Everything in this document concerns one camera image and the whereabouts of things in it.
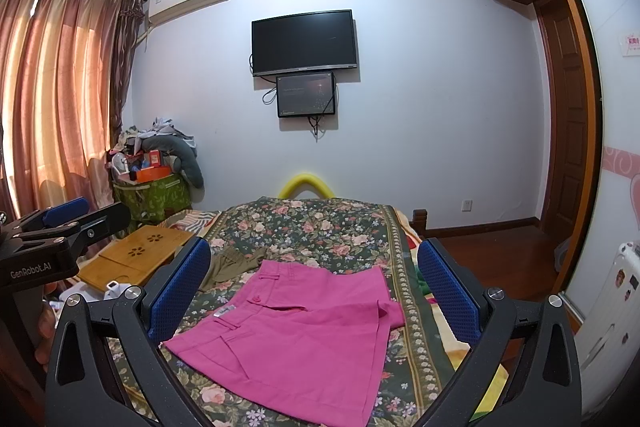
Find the person's left hand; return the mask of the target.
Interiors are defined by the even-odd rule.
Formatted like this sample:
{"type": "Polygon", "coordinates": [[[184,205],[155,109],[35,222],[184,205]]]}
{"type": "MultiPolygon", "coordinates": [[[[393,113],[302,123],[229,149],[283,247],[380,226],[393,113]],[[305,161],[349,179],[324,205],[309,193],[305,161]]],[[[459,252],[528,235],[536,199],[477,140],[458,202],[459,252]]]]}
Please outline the person's left hand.
{"type": "Polygon", "coordinates": [[[39,341],[35,349],[35,358],[42,368],[47,371],[55,335],[55,315],[47,303],[42,304],[42,311],[38,320],[39,341]]]}

